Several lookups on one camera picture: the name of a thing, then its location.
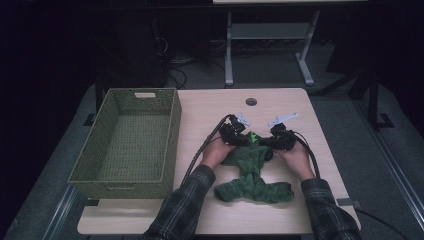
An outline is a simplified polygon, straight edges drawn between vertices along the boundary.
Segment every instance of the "basket handle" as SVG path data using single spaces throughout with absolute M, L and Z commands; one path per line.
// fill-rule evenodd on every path
M 156 93 L 154 93 L 154 92 L 137 92 L 137 93 L 134 93 L 134 96 L 136 98 L 155 98 Z
M 108 191 L 113 191 L 113 190 L 135 190 L 135 187 L 107 187 Z

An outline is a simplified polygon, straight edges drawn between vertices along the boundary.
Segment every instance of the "person's left hand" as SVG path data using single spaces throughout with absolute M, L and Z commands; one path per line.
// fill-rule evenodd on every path
M 218 131 L 203 150 L 203 159 L 200 164 L 207 165 L 213 170 L 222 161 L 224 161 L 228 153 L 235 148 L 235 146 L 225 144 L 224 141 L 222 141 L 221 134 Z

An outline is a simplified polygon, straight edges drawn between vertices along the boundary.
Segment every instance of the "plaid sleeve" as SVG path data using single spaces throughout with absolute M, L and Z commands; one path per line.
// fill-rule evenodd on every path
M 199 165 L 184 184 L 162 203 L 144 239 L 190 239 L 194 236 L 203 200 L 215 181 L 211 168 Z
M 327 181 L 308 179 L 301 187 L 315 239 L 361 239 L 355 219 L 336 205 Z

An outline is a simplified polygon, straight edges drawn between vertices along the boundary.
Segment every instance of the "wicker basket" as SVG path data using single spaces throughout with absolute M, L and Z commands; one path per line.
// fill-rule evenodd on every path
M 181 119 L 176 89 L 110 89 L 68 183 L 89 198 L 165 198 Z

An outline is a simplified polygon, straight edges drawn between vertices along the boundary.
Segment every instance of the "green towel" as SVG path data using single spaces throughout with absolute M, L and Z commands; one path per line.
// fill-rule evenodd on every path
M 242 197 L 266 203 L 291 201 L 293 192 L 290 183 L 267 184 L 260 176 L 265 162 L 273 157 L 272 149 L 259 146 L 259 136 L 255 133 L 249 132 L 246 136 L 249 139 L 248 146 L 237 147 L 222 162 L 222 165 L 238 166 L 240 178 L 216 186 L 215 196 L 225 202 Z

